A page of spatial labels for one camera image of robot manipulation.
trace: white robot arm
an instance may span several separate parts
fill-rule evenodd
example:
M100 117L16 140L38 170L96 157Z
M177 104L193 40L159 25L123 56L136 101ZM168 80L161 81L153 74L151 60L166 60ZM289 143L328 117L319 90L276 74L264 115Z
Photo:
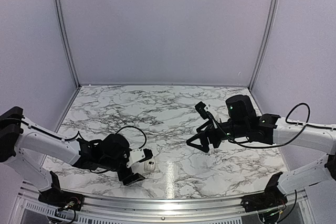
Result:
M273 148L292 144L325 152L323 157L306 166L274 174L263 193L244 196L241 203L246 212L279 206L287 202L288 193L336 179L336 125L302 123L274 114L257 116L246 95L235 95L226 100L226 105L230 119L223 123L210 105L200 102L195 106L201 117L208 121L196 130L196 135L187 140L187 145L208 152L210 144L218 148L221 141L228 140L246 148ZM245 137L247 141L236 141L240 137ZM193 143L198 139L200 144ZM269 146L245 145L251 142Z
M0 116L0 163L30 181L39 190L40 201L59 207L64 207L72 198L81 202L83 196L61 190L57 175L42 168L25 149L58 158L77 168L117 172L124 185L144 180L142 175L132 172L131 166L153 156L149 149L130 149L128 141L120 134L90 142L78 135L65 138L33 123L23 116L23 109L13 107ZM80 207L81 204L77 204L73 209Z

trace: marble table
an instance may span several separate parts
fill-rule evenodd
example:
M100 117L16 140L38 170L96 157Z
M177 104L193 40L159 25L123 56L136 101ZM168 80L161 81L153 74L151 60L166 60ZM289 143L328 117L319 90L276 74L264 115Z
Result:
M211 104L226 121L225 100L236 94L251 97L247 88L82 87L59 133L71 137L79 130L85 139L93 140L104 139L125 125L137 126L148 136L146 148L153 151L156 170L145 172L143 164L136 164L133 171L146 180L123 186L116 173L93 174L53 157L45 159L44 168L56 172L63 189L95 195L182 199L263 190L273 173L286 171L278 149L251 150L225 141L218 149L203 153L185 143L204 123L194 109L195 104ZM143 136L134 129L125 129L122 134L131 147L143 142Z

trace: white wall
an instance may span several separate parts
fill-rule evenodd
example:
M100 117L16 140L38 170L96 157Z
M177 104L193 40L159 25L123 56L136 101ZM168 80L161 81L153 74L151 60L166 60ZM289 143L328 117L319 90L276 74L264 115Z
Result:
M247 86L270 0L61 0L81 83Z
M279 0L265 59L253 94L264 113L286 115L299 102L311 122L336 123L336 0ZM305 120L306 111L292 116ZM286 146L291 169L322 154ZM317 223L335 223L336 182L307 188Z
M54 1L0 0L0 17L0 114L18 105L53 130L75 90ZM1 223L8 222L21 181L0 164Z

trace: vertical metal strip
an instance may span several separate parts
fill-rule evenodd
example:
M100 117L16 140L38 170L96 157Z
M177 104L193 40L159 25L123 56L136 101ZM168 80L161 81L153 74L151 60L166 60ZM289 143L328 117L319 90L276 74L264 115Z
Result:
M79 88L80 83L79 83L79 80L78 80L78 75L77 75L77 72L76 72L76 67L75 67L75 63L73 61L74 59L72 57L70 44L69 44L69 40L68 40L66 28L65 28L61 1L60 0L54 0L54 1L55 1L55 8L56 8L56 14L57 14L57 21L58 21L58 25L59 25L59 28L60 28L61 38L62 38L62 44L63 44L63 47L64 47L66 59L67 59L67 62L68 62L70 73L71 73L71 77L72 77L72 80L73 80L76 88Z
M270 4L270 7L269 7L269 12L268 12L268 17L267 17L267 22L266 22L266 27L265 27L265 31L264 31L264 36L263 36L262 41L261 41L261 45L260 45L260 49L259 49L259 53L258 53L258 58L257 58L256 64L255 64L254 70L253 70L253 74L252 74L252 77L251 77L251 80L250 80L250 84L248 86L248 89L250 91L252 91L252 89L253 89L253 87L256 83L259 71L261 69L262 62L263 62L264 57L265 57L270 32L271 32L271 29L272 29L272 26L273 26L273 23L274 23L274 18L275 18L275 13L276 13L276 10L277 10L277 5L278 5L278 0L271 0L271 4Z

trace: black cable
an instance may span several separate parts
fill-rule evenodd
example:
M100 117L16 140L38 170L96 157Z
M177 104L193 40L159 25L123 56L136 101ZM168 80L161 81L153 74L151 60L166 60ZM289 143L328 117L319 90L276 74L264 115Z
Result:
M279 147L283 147L285 145L288 145L290 144L291 142L293 142L299 135L301 135L301 133L305 130L305 128L307 127L307 123L309 121L309 118L310 118L310 107L308 104L306 103L299 103L297 104L296 106L294 106L293 109L291 109L291 111L288 113L288 115L286 116L286 120L288 119L288 117L291 115L291 113L299 106L306 106L307 109L308 109L308 115L307 115L307 119L306 119L306 124L302 127L301 131L299 131L298 134L296 134L291 140L289 140L288 142L284 143L284 144L278 144L278 145L272 145L272 146L247 146L247 145L243 145L241 144L240 142L237 142L236 140L234 140L231 136L229 136L223 129L222 127L220 126L220 124L215 120L214 116L207 111L207 114L208 116L215 122L215 124L217 125L217 127L234 143L234 144L237 144L241 147L244 147L244 148L249 148L249 149L271 149L271 148L279 148Z
M75 219L76 219L76 211L74 209L72 209L72 210L74 211L74 213L73 213L74 217L72 218L72 220L69 221L69 222L66 222L66 223L60 222L60 224L72 224L75 221Z
M125 128L133 128L133 129L136 129L138 131L140 131L142 133L142 135L145 137L145 142L139 147L139 149L141 149L142 147L144 147L147 143L147 136L146 136L146 133L143 132L142 129L138 128L138 127L135 127L135 126L124 126L123 128L119 129L116 134L118 134L119 132L121 132L123 129Z
M298 200L298 193L297 193L296 190L295 190L295 201L294 201L294 204L293 204L292 209L289 211L288 214L286 214L286 215L285 215L281 220L279 220L277 223L283 222L283 220L285 220L285 219L286 219L286 218L293 212L297 200Z
M76 211L74 209L72 209L72 208L69 208L69 209L71 209L72 211L74 211L74 213L73 213L74 217L72 218L71 221L69 221L69 222L63 222L63 220L62 221L54 221L54 220L52 220L52 222L54 224L72 224L76 220L77 214L76 214Z

